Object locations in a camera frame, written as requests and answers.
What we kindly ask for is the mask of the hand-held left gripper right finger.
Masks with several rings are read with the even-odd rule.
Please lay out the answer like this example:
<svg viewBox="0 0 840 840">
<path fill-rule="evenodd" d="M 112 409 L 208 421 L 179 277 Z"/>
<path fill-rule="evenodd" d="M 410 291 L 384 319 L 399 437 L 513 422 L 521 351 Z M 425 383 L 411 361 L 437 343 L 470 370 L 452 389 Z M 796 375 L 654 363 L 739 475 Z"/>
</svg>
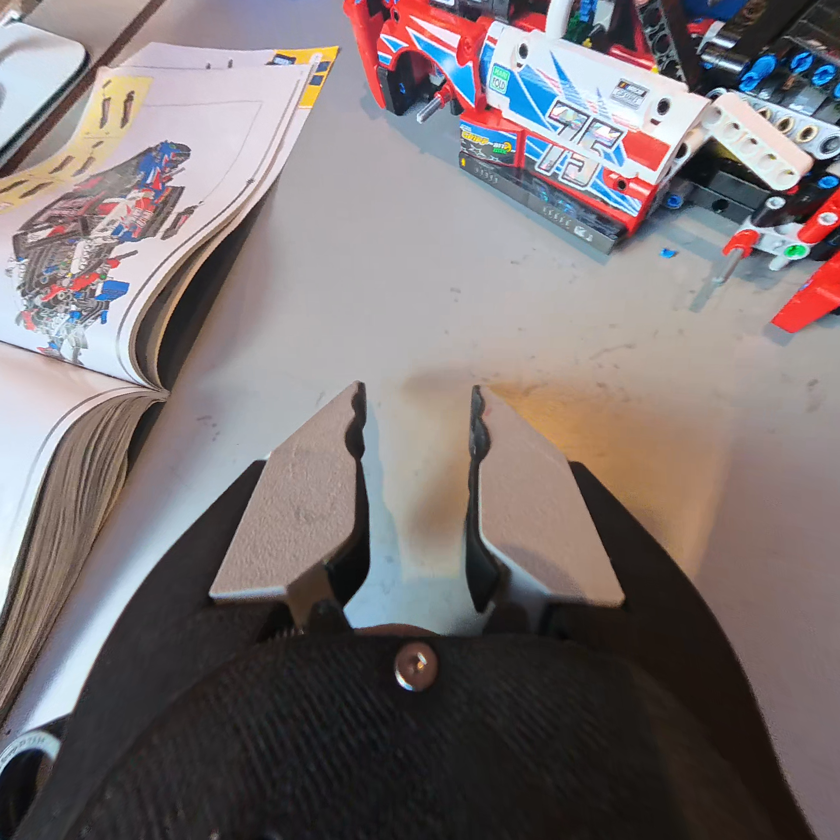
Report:
<svg viewBox="0 0 840 840">
<path fill-rule="evenodd" d="M 468 448 L 465 578 L 476 613 L 512 607 L 535 631 L 555 606 L 622 606 L 570 461 L 483 385 L 470 394 Z"/>
</svg>

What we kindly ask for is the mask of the open instruction booklet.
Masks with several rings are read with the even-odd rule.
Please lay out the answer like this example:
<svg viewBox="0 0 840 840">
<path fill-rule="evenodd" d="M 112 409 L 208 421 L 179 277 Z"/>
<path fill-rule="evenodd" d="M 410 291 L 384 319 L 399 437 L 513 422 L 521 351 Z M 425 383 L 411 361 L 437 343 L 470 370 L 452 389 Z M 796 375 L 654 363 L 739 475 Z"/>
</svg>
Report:
<svg viewBox="0 0 840 840">
<path fill-rule="evenodd" d="M 178 301 L 277 179 L 338 54 L 148 44 L 98 72 L 63 148 L 2 179 L 2 721 L 168 396 Z"/>
</svg>

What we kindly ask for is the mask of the grey desk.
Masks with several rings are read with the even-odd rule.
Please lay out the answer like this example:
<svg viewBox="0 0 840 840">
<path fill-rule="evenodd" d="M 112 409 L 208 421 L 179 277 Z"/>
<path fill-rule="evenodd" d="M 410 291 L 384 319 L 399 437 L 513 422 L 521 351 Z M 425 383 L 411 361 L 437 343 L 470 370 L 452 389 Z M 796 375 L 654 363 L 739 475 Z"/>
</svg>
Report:
<svg viewBox="0 0 840 840">
<path fill-rule="evenodd" d="M 68 713 L 152 565 L 254 459 L 366 384 L 371 577 L 357 623 L 477 626 L 462 571 L 469 394 L 490 384 L 693 580 L 791 785 L 838 838 L 838 319 L 768 329 L 808 269 L 690 208 L 604 258 L 459 171 L 457 123 L 371 99 L 340 2 L 163 2 L 151 41 L 339 46 L 8 726 Z M 678 251 L 672 259 L 662 248 Z"/>
</svg>

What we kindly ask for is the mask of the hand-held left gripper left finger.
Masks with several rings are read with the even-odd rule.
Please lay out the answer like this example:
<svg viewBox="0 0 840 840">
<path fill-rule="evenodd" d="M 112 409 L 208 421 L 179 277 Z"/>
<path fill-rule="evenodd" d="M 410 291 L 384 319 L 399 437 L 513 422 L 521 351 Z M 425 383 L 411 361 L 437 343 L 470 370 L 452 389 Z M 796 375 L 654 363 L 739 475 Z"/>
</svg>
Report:
<svg viewBox="0 0 840 840">
<path fill-rule="evenodd" d="M 298 634 L 343 612 L 371 567 L 362 458 L 364 383 L 354 381 L 268 456 L 211 584 L 217 604 L 278 602 Z"/>
</svg>

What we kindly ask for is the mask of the toy brick race car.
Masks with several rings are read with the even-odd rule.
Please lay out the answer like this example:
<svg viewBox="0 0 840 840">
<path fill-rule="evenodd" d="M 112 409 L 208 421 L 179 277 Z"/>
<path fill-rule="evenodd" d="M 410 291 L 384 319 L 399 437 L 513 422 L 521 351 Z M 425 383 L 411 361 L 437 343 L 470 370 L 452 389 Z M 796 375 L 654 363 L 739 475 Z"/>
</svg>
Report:
<svg viewBox="0 0 840 840">
<path fill-rule="evenodd" d="M 773 317 L 838 315 L 838 2 L 347 1 L 378 105 L 459 117 L 459 167 L 610 254 L 660 207 L 818 267 Z"/>
</svg>

